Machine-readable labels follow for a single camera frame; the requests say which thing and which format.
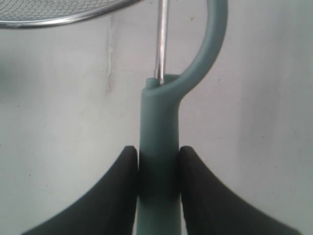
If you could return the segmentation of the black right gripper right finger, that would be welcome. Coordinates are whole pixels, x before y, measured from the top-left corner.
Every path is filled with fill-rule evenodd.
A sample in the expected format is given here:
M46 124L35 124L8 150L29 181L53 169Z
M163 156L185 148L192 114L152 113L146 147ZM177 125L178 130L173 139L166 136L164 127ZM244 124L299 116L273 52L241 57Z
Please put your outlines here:
M298 235L225 186L195 150L179 151L181 201L189 235Z

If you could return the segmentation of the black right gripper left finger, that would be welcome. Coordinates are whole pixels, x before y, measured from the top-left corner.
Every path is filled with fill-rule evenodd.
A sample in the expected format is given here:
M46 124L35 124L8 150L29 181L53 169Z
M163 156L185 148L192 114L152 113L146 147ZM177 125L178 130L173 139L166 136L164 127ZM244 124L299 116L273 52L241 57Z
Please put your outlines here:
M137 202L137 151L126 146L80 199L27 235L131 235Z

